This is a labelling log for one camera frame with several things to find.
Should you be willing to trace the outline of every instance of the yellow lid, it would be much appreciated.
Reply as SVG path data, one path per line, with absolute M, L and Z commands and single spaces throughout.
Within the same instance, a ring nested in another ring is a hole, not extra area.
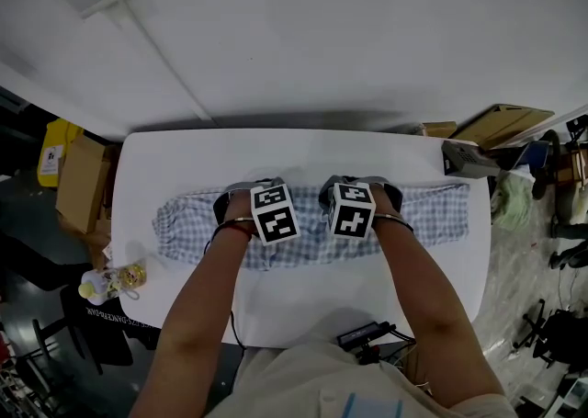
M 91 297 L 94 297 L 96 294 L 96 292 L 94 291 L 94 286 L 91 282 L 85 282 L 83 284 L 80 284 L 77 291 L 80 294 L 80 296 L 82 296 L 84 299 L 90 299 Z

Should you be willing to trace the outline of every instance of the person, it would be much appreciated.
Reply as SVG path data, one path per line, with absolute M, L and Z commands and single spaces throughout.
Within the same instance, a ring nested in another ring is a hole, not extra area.
M 372 193 L 377 213 L 400 217 L 383 189 L 373 186 Z M 234 193 L 225 220 L 250 216 L 249 201 L 248 191 Z M 243 225 L 220 230 L 180 291 L 131 418 L 203 414 L 235 281 L 254 232 L 248 223 L 246 231 Z M 374 229 L 432 398 L 389 363 L 360 366 L 337 345 L 297 345 L 245 355 L 232 394 L 210 417 L 516 416 L 443 271 L 404 225 L 379 220 Z

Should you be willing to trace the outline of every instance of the plaid shirt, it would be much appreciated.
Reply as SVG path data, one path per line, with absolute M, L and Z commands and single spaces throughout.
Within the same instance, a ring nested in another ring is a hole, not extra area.
M 318 203 L 320 186 L 291 187 L 301 236 L 263 246 L 254 237 L 243 267 L 266 271 L 274 267 L 326 265 L 361 258 L 380 251 L 372 231 L 365 241 L 342 240 L 327 231 L 327 214 Z M 454 242 L 468 235 L 469 185 L 435 187 L 398 186 L 403 193 L 402 216 L 414 228 L 423 246 Z M 159 254 L 171 260 L 197 265 L 217 227 L 212 204 L 223 188 L 194 191 L 170 199 L 157 210 L 153 229 Z

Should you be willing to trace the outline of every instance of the white table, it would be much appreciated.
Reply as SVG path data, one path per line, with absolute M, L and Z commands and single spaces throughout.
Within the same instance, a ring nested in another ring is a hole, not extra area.
M 380 175 L 392 183 L 468 183 L 469 236 L 429 249 L 471 320 L 478 314 L 490 257 L 490 203 L 485 179 L 446 177 L 442 140 L 339 130 L 177 130 L 137 133 L 125 140 L 112 216 L 115 265 L 144 259 L 148 281 L 140 298 L 121 297 L 132 319 L 161 327 L 194 267 L 157 253 L 156 210 L 183 193 L 243 180 L 282 176 L 290 185 L 321 185 L 331 175 Z M 241 269 L 233 311 L 246 345 L 290 347 L 333 340 L 371 321 L 410 328 L 382 254 L 322 266 Z M 390 336 L 381 342 L 392 341 Z M 236 343 L 231 326 L 223 342 Z

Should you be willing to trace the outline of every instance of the black device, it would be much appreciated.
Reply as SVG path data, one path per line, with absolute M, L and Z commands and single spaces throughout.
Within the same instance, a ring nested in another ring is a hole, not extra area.
M 388 322 L 372 322 L 364 325 L 349 333 L 337 336 L 337 344 L 341 349 L 349 353 L 351 350 L 361 348 L 356 353 L 359 364 L 376 364 L 379 362 L 379 347 L 370 346 L 369 342 L 381 338 L 385 334 L 391 333 L 403 341 L 414 342 L 410 336 L 406 336 L 396 331 L 396 325 L 390 325 Z
M 477 145 L 444 141 L 441 152 L 446 175 L 485 178 L 497 176 L 500 173 L 500 166 L 494 160 L 482 155 Z
M 569 120 L 566 127 L 572 137 L 578 133 L 582 134 L 588 128 L 588 116 L 582 114 L 576 119 Z

